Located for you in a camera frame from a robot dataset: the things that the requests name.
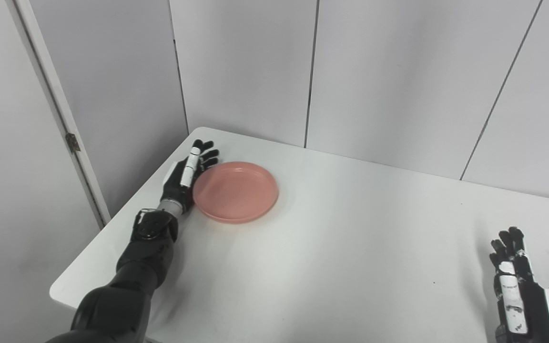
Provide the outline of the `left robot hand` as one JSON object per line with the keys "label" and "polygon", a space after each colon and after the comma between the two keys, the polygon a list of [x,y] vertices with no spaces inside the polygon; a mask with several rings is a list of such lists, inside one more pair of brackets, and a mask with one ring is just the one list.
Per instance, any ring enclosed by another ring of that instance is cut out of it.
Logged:
{"label": "left robot hand", "polygon": [[193,188],[205,171],[219,163],[220,152],[213,141],[194,141],[186,158],[176,162],[163,183],[161,208],[180,217],[193,204]]}

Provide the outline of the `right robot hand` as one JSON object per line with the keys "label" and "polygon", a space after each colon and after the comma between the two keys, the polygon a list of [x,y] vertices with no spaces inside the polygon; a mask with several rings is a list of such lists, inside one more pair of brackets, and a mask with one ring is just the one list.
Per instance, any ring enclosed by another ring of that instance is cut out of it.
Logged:
{"label": "right robot hand", "polygon": [[535,280],[524,234],[509,227],[491,241],[498,343],[549,343],[549,289]]}

